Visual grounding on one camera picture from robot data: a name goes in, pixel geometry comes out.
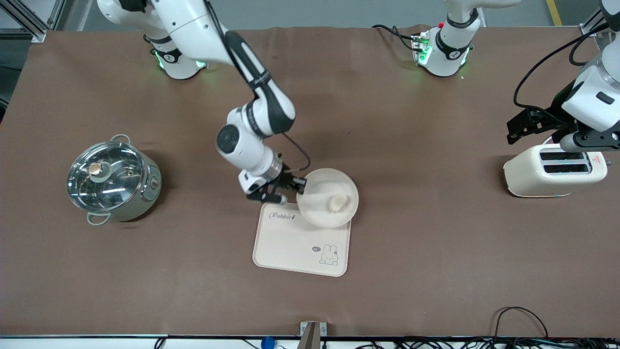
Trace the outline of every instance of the black circular joint cover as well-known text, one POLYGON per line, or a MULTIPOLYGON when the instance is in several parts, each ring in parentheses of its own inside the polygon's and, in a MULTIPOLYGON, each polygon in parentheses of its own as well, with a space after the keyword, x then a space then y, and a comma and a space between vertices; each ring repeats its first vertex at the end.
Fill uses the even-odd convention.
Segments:
POLYGON ((222 127, 218 132, 218 148, 230 154, 234 152, 234 149, 239 143, 239 129, 235 125, 226 125, 222 127))

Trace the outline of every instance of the white tray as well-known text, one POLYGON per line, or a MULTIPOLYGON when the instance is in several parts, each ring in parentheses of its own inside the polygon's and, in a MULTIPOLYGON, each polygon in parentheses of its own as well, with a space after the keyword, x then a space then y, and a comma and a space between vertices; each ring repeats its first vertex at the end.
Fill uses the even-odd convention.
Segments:
POLYGON ((252 259, 262 268, 338 277, 347 271, 350 235, 350 221, 323 229, 308 223, 296 204, 264 204, 252 259))

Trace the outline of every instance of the yellow line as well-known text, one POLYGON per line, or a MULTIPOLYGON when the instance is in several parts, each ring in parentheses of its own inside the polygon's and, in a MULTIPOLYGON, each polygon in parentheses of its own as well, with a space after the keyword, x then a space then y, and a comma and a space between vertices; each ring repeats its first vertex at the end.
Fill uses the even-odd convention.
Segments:
POLYGON ((553 25, 562 25, 562 19, 560 19, 560 14, 557 11, 555 0, 547 0, 547 7, 549 8, 549 13, 551 13, 553 25))

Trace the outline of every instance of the lid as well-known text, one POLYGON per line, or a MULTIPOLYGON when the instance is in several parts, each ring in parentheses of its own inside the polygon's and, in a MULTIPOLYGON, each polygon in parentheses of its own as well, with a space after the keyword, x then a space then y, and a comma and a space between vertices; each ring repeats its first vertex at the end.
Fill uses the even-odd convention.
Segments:
POLYGON ((133 197, 147 171, 136 148, 110 141, 88 148, 69 170, 67 189, 73 204, 89 212, 110 211, 133 197))
POLYGON ((306 187, 303 194, 297 194, 297 205, 308 222, 330 229, 353 218, 360 197, 349 176, 333 168, 319 168, 305 178, 306 187))

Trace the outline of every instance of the pot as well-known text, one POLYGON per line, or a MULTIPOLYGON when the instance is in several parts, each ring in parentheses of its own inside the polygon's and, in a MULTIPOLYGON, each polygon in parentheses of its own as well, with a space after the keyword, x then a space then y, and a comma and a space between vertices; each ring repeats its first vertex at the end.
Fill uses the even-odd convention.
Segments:
POLYGON ((71 202, 87 212, 89 224, 124 222, 155 203, 161 173, 155 161, 131 145, 129 136, 119 134, 88 148, 73 162, 67 190, 71 202))

